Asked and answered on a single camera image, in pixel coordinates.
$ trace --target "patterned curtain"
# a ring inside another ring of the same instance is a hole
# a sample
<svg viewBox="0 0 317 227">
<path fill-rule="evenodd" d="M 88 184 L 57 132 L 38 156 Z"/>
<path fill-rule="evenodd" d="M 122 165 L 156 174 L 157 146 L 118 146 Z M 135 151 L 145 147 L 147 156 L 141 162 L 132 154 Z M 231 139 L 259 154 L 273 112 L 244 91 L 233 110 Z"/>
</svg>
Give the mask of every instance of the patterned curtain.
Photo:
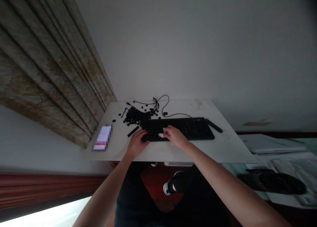
<svg viewBox="0 0 317 227">
<path fill-rule="evenodd" d="M 0 0 L 0 103 L 87 147 L 115 96 L 75 0 Z"/>
</svg>

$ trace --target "smartphone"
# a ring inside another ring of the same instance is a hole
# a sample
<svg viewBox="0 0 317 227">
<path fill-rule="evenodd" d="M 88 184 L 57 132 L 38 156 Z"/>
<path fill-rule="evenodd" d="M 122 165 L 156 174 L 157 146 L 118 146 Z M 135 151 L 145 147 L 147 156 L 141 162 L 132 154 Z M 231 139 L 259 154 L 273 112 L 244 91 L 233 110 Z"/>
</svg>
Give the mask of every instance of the smartphone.
<svg viewBox="0 0 317 227">
<path fill-rule="evenodd" d="M 108 144 L 110 142 L 111 133 L 112 133 L 112 124 L 102 125 L 92 150 L 106 151 Z"/>
</svg>

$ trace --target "forearm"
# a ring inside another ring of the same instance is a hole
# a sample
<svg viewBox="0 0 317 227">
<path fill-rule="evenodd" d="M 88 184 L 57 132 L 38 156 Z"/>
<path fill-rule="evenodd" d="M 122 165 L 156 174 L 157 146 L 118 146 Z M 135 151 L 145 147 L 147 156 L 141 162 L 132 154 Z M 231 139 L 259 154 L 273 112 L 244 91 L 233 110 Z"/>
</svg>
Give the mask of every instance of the forearm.
<svg viewBox="0 0 317 227">
<path fill-rule="evenodd" d="M 88 201 L 73 227 L 106 226 L 132 160 L 133 157 L 128 154 L 122 158 Z"/>
<path fill-rule="evenodd" d="M 243 226 L 290 226 L 273 208 L 192 143 L 184 151 Z"/>
</svg>

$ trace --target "white desk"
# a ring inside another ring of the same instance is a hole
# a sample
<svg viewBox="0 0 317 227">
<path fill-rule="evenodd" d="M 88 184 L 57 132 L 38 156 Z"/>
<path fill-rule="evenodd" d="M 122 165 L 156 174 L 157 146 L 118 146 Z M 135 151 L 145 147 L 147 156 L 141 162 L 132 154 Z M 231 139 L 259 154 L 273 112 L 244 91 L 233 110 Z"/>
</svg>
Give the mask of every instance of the white desk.
<svg viewBox="0 0 317 227">
<path fill-rule="evenodd" d="M 145 105 L 133 103 L 130 104 L 140 110 L 141 106 L 145 108 Z M 159 113 L 158 116 L 153 116 L 152 119 L 158 119 L 161 115 L 161 110 L 167 101 L 159 101 Z M 86 150 L 85 159 L 93 160 L 113 160 L 119 161 L 126 153 L 127 146 L 130 138 L 127 136 L 137 125 L 127 126 L 123 123 L 123 118 L 118 116 L 119 113 L 123 113 L 125 107 L 129 108 L 125 102 L 111 102 L 100 121 L 102 124 L 113 124 L 112 135 L 107 151 L 96 152 L 92 151 L 93 144 L 96 140 L 96 134 L 91 139 L 91 142 Z M 147 110 L 153 108 L 154 105 L 149 105 Z M 256 163 L 257 161 L 234 132 L 232 127 L 221 115 L 219 110 L 213 104 L 211 100 L 171 100 L 164 108 L 164 112 L 168 114 L 185 113 L 192 117 L 204 117 L 215 123 L 221 129 L 223 129 L 230 138 L 225 138 L 222 134 L 211 128 L 215 135 L 214 140 L 207 141 L 191 141 L 199 149 L 212 157 L 218 163 Z M 170 118 L 183 118 L 185 115 L 175 115 Z M 172 146 L 170 142 L 151 142 L 145 150 L 136 157 L 135 161 L 159 161 L 159 162 L 192 162 L 185 152 L 176 146 Z"/>
</svg>

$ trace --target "left hand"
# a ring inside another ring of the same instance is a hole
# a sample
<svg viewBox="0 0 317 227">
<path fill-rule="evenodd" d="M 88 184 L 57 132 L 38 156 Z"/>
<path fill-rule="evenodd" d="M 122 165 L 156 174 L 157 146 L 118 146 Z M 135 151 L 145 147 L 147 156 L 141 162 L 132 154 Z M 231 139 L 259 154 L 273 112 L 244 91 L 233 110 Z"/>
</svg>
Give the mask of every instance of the left hand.
<svg viewBox="0 0 317 227">
<path fill-rule="evenodd" d="M 141 129 L 132 135 L 126 154 L 132 155 L 132 157 L 135 158 L 145 149 L 145 147 L 150 143 L 149 141 L 145 143 L 141 141 L 141 138 L 145 134 L 147 134 L 146 130 Z"/>
</svg>

